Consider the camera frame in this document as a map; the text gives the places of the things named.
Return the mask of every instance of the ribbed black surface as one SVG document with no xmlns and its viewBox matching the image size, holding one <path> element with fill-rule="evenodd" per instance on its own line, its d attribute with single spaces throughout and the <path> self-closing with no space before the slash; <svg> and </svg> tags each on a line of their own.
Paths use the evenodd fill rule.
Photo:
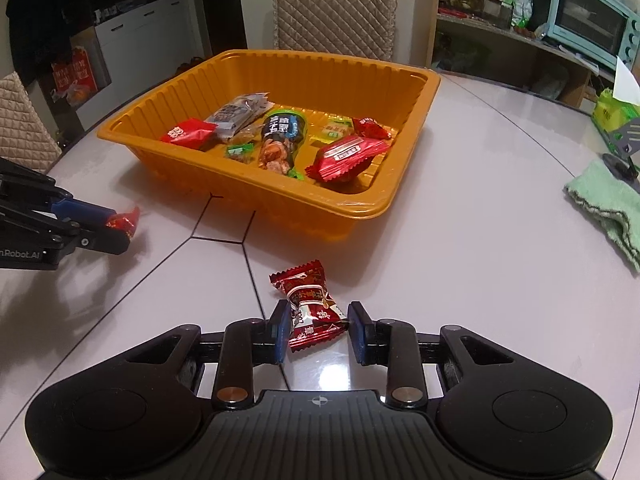
<svg viewBox="0 0 640 480">
<path fill-rule="evenodd" d="M 449 452 L 423 416 L 361 391 L 265 392 L 251 409 L 216 416 L 191 449 L 135 480 L 497 478 Z M 587 472 L 572 480 L 597 478 Z"/>
</svg>

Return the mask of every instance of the dark door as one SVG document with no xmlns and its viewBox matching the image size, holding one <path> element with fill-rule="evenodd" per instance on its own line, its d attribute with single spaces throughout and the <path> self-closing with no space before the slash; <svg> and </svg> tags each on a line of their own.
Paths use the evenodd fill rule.
<svg viewBox="0 0 640 480">
<path fill-rule="evenodd" d="M 213 55 L 232 48 L 246 48 L 240 0 L 202 0 Z"/>
</svg>

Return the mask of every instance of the orange plastic tray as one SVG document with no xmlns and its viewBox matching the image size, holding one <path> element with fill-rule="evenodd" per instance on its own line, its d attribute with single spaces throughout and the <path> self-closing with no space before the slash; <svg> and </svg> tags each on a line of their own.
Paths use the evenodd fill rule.
<svg viewBox="0 0 640 480">
<path fill-rule="evenodd" d="M 180 187 L 208 190 L 292 228 L 342 238 L 355 221 L 389 208 L 439 84 L 440 76 L 430 70 L 357 57 L 230 50 L 129 105 L 100 128 L 98 137 L 128 146 L 146 167 Z M 205 119 L 251 92 L 269 92 L 271 101 L 314 118 L 327 113 L 372 117 L 392 131 L 393 145 L 374 160 L 360 185 L 329 189 L 229 160 L 221 148 L 200 152 L 158 140 L 177 123 Z M 301 173 L 317 150 L 316 143 L 305 140 L 296 157 Z"/>
</svg>

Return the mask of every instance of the glossy tabletop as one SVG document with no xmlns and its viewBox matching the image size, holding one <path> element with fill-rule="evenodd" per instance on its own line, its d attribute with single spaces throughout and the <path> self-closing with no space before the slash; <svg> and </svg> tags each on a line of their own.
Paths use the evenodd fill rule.
<svg viewBox="0 0 640 480">
<path fill-rule="evenodd" d="M 592 388 L 614 417 L 598 471 L 635 479 L 640 283 L 562 192 L 602 150 L 586 115 L 446 76 L 390 210 L 328 244 L 224 197 L 176 192 L 89 134 L 52 176 L 81 200 L 139 205 L 140 227 L 121 256 L 77 250 L 57 272 L 0 271 L 0 480 L 41 472 L 24 433 L 38 391 L 178 324 L 209 332 L 268 316 L 280 298 L 269 275 L 315 258 L 345 309 L 359 300 L 420 332 L 460 324 Z M 255 377 L 257 389 L 385 384 L 384 368 L 354 362 L 345 335 Z"/>
</svg>

